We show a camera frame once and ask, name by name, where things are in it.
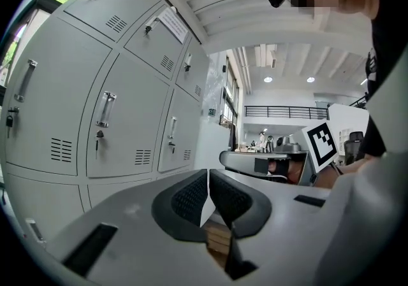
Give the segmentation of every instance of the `locker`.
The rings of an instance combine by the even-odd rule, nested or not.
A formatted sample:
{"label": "locker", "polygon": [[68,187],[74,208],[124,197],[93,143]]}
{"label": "locker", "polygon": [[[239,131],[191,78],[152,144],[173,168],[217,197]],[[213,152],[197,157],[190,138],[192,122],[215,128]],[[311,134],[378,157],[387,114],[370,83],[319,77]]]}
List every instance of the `locker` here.
{"label": "locker", "polygon": [[[77,175],[77,140],[88,93],[111,48],[55,17],[38,29],[16,65],[6,160]],[[75,84],[70,83],[75,77]]]}
{"label": "locker", "polygon": [[161,145],[160,172],[193,162],[200,109],[199,102],[189,94],[179,88],[174,90]]}
{"label": "locker", "polygon": [[197,100],[204,95],[209,59],[203,47],[192,38],[178,73],[176,84]]}
{"label": "locker", "polygon": [[[150,64],[160,73],[171,79],[179,60],[183,44],[167,29],[167,27],[156,18],[166,7],[163,6],[153,14],[135,32],[125,45],[125,49]],[[146,25],[152,30],[146,34]]]}
{"label": "locker", "polygon": [[7,192],[25,233],[42,243],[84,214],[77,185],[45,183],[9,175]]}
{"label": "locker", "polygon": [[76,0],[65,12],[114,41],[160,0]]}
{"label": "locker", "polygon": [[91,201],[91,206],[95,207],[98,203],[107,199],[116,192],[129,189],[138,185],[151,182],[152,179],[148,178],[146,180],[117,183],[117,184],[90,184],[88,185],[89,199]]}
{"label": "locker", "polygon": [[[88,177],[152,171],[167,92],[168,85],[154,76],[146,63],[118,56],[102,86],[89,128]],[[102,138],[96,137],[98,131]]]}

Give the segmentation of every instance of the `black shirt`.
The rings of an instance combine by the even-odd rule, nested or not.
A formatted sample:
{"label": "black shirt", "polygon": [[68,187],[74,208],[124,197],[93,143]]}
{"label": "black shirt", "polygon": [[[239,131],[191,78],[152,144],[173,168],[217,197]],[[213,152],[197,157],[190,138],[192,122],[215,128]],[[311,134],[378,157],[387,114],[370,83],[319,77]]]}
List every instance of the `black shirt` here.
{"label": "black shirt", "polygon": [[[371,51],[366,65],[370,96],[385,81],[407,45],[408,25],[404,3],[405,0],[379,0],[378,14],[372,20],[374,51]],[[385,152],[384,143],[371,117],[360,150],[376,157]]]}

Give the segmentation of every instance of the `wooden surface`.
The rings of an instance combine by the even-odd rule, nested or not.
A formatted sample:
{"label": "wooden surface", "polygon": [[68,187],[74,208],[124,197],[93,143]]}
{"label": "wooden surface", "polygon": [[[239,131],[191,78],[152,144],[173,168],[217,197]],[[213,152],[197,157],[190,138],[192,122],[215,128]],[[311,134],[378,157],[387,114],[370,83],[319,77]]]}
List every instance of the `wooden surface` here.
{"label": "wooden surface", "polygon": [[203,228],[207,232],[208,252],[222,268],[225,268],[230,251],[231,231],[225,225],[210,220],[203,225]]}

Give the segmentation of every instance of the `locker vent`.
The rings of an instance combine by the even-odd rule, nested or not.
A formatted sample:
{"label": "locker vent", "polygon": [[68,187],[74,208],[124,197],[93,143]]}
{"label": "locker vent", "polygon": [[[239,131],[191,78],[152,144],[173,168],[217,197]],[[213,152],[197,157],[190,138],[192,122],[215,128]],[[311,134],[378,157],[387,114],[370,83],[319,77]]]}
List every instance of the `locker vent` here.
{"label": "locker vent", "polygon": [[135,165],[150,164],[151,150],[136,150]]}
{"label": "locker vent", "polygon": [[121,32],[123,28],[125,28],[125,26],[127,26],[128,24],[125,21],[121,20],[116,15],[114,15],[112,18],[108,20],[106,25],[116,32]]}
{"label": "locker vent", "polygon": [[51,138],[51,159],[71,162],[72,142]]}
{"label": "locker vent", "polygon": [[201,88],[200,88],[199,86],[197,86],[197,85],[196,85],[196,91],[195,91],[195,93],[196,93],[198,96],[201,96]]}
{"label": "locker vent", "polygon": [[191,158],[191,150],[184,150],[184,160],[188,161]]}
{"label": "locker vent", "polygon": [[166,68],[168,71],[172,71],[174,63],[171,59],[169,59],[167,56],[163,57],[163,60],[161,60],[162,67]]}

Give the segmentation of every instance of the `white ceiling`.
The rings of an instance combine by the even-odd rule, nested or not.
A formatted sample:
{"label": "white ceiling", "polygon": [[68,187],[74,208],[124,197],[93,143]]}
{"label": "white ceiling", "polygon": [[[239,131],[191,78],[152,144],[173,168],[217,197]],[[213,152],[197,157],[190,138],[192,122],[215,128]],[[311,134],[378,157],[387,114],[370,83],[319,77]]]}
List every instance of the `white ceiling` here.
{"label": "white ceiling", "polygon": [[[251,89],[272,87],[329,92],[363,92],[363,57],[372,46],[370,20],[329,9],[302,10],[285,2],[279,9],[268,0],[170,0],[202,42],[208,54],[246,46]],[[277,44],[279,67],[257,68],[253,46]],[[266,75],[275,79],[263,83]],[[316,82],[305,84],[304,78]],[[318,85],[325,85],[321,90]]]}
{"label": "white ceiling", "polygon": [[[338,48],[303,43],[276,45],[276,66],[260,67],[256,49],[245,48],[251,89],[311,89],[316,92],[345,94],[347,91],[363,92],[360,83],[365,79],[366,57]],[[271,76],[272,83],[263,80]],[[314,83],[307,83],[314,77]]]}
{"label": "white ceiling", "polygon": [[262,124],[244,124],[244,131],[248,133],[259,134],[263,129],[267,128],[266,135],[272,136],[289,136],[300,129],[303,129],[304,126],[296,125],[262,125]]}

